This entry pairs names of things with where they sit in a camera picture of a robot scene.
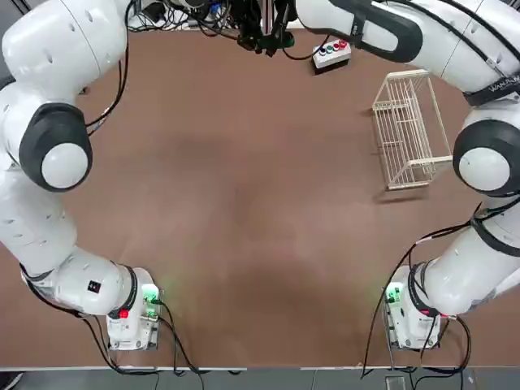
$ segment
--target white wire basket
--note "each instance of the white wire basket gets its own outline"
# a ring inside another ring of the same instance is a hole
[[[429,71],[388,73],[372,110],[388,189],[429,185],[451,167],[453,157]]]

